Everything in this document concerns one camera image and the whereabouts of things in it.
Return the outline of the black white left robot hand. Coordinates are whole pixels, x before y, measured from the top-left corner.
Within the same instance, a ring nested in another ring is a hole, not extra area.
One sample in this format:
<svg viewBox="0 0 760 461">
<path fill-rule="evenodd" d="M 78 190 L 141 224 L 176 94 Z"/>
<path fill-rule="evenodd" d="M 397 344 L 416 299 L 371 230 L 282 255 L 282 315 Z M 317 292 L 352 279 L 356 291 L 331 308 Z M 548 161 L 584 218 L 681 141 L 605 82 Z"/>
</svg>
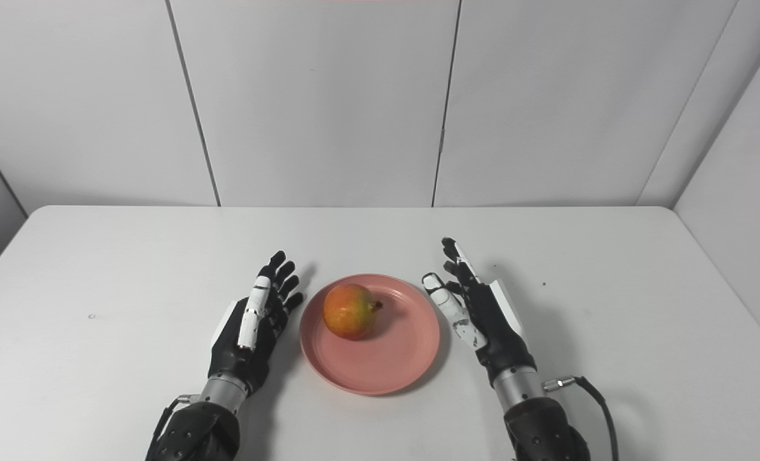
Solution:
<svg viewBox="0 0 760 461">
<path fill-rule="evenodd" d="M 278 251 L 260 269 L 248 296 L 228 306 L 213 336 L 209 377 L 239 380 L 249 396 L 263 386 L 277 339 L 303 303 L 295 269 Z"/>
</svg>

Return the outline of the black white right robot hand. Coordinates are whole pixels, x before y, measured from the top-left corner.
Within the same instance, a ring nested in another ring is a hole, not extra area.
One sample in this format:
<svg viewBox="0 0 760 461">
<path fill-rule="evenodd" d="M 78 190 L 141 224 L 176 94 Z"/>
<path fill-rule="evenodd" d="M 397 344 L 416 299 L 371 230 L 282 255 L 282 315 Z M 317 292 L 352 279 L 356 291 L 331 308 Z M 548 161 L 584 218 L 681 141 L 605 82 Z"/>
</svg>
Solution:
<svg viewBox="0 0 760 461">
<path fill-rule="evenodd" d="M 535 373 L 535 359 L 506 287 L 500 280 L 482 280 L 455 239 L 444 237 L 441 245 L 447 257 L 443 267 L 454 280 L 445 282 L 430 272 L 421 283 L 453 331 L 474 351 L 490 384 L 524 368 Z"/>
</svg>

